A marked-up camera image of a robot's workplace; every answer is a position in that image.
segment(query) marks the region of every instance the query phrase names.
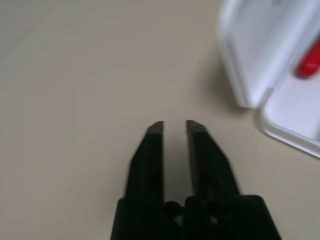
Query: beige table surface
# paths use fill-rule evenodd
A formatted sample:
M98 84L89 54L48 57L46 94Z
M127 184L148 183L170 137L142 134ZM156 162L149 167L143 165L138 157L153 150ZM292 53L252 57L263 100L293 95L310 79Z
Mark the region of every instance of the beige table surface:
M261 133L218 53L219 0L65 0L0 61L0 239L109 239L128 165L165 121L165 199L204 124L284 240L320 236L320 162Z

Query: white plastic container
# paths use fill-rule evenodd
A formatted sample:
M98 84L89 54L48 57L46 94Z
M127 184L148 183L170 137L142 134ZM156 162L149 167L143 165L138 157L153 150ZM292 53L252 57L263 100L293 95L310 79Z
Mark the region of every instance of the white plastic container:
M268 135L320 158L320 73L295 75L319 36L319 0L227 0L219 21L238 104L259 109Z

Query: open lid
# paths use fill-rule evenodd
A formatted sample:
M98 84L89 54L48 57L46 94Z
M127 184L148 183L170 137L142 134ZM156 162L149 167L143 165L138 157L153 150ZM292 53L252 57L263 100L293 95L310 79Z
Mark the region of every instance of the open lid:
M319 0L225 2L219 37L239 105L256 108L273 88L319 6Z

